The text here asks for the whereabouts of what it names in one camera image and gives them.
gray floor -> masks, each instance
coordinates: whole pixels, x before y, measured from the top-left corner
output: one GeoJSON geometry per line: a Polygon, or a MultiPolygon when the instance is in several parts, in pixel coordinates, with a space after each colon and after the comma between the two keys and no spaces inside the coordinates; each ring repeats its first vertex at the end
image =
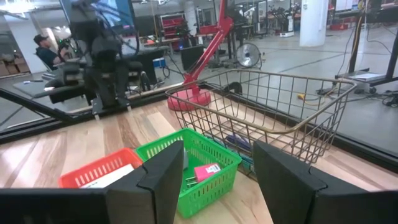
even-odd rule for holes
{"type": "MultiPolygon", "coordinates": [[[[396,27],[389,28],[396,33],[396,27]]],[[[346,43],[351,34],[351,30],[328,32],[325,45],[321,47],[303,48],[299,47],[299,34],[294,37],[282,39],[280,37],[266,37],[262,40],[254,39],[250,42],[256,44],[261,52],[266,53],[266,62],[262,71],[275,72],[283,74],[298,75],[302,77],[334,78],[343,63],[346,43]]],[[[383,27],[372,28],[369,34],[369,40],[378,40],[388,46],[391,50],[394,36],[383,27]]],[[[348,44],[345,62],[340,73],[347,71],[348,61],[351,57],[352,39],[348,44]]],[[[363,30],[361,41],[359,43],[359,55],[356,64],[357,69],[371,68],[372,72],[385,73],[388,66],[390,53],[379,43],[367,42],[366,32],[363,30]]],[[[177,65],[182,68],[179,55],[174,55],[177,65]]],[[[168,65],[175,69],[170,60],[168,65]]],[[[223,72],[225,69],[210,70],[206,69],[200,78],[206,78],[211,75],[223,72]]],[[[163,78],[161,70],[157,70],[158,77],[163,78]]],[[[28,97],[12,87],[13,83],[30,80],[32,77],[19,77],[13,79],[0,80],[0,88],[5,88],[28,97]]],[[[166,85],[182,82],[183,78],[175,73],[170,74],[166,79],[166,85]]],[[[386,90],[398,90],[398,82],[388,83],[377,86],[377,92],[382,93],[386,90]]],[[[75,98],[64,103],[52,105],[48,98],[36,100],[46,106],[58,108],[64,111],[70,111],[82,106],[86,106],[85,100],[75,98]]],[[[0,99],[0,130],[10,125],[30,121],[40,118],[39,115],[22,108],[19,111],[19,105],[0,99]]],[[[396,148],[398,140],[398,109],[384,106],[381,101],[361,100],[348,103],[339,132],[360,139],[369,144],[383,148],[391,153],[398,154],[396,148]]]]}

